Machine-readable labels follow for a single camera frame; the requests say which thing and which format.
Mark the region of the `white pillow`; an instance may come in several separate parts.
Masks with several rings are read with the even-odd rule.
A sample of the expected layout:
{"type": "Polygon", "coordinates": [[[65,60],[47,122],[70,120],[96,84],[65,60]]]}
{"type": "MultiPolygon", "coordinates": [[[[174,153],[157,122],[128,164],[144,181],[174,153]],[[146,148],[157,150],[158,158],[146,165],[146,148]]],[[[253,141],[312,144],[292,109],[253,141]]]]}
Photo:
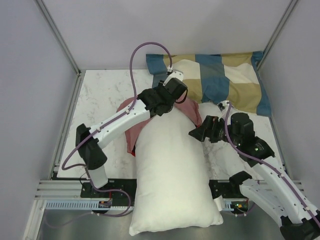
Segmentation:
{"type": "Polygon", "coordinates": [[[221,225],[210,202],[210,167],[194,123],[174,108],[154,117],[135,143],[137,189],[129,234],[221,225]]]}

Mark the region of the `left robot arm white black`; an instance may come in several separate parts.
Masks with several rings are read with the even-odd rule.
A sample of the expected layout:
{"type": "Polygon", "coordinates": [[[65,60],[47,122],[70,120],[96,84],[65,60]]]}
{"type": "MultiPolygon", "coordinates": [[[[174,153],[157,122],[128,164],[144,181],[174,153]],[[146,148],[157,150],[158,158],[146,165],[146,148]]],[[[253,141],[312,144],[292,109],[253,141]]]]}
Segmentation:
{"type": "Polygon", "coordinates": [[[92,192],[105,197],[110,190],[105,170],[107,156],[103,149],[131,127],[170,112],[174,103],[187,91],[182,72],[174,71],[158,86],[143,90],[122,110],[100,124],[81,124],[76,129],[76,150],[84,160],[92,192]]]}

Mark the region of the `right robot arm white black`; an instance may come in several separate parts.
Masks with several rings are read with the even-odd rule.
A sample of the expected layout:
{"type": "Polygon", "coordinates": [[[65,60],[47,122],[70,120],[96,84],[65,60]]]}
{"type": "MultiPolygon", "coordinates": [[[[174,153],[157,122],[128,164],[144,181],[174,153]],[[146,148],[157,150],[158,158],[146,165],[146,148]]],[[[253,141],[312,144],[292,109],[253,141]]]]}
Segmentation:
{"type": "Polygon", "coordinates": [[[263,189],[252,176],[241,171],[229,178],[228,191],[233,197],[252,200],[279,226],[286,240],[315,240],[320,236],[320,211],[312,204],[278,164],[271,147],[256,136],[254,123],[246,113],[226,118],[206,116],[203,123],[188,133],[200,142],[223,141],[266,182],[263,189]]]}

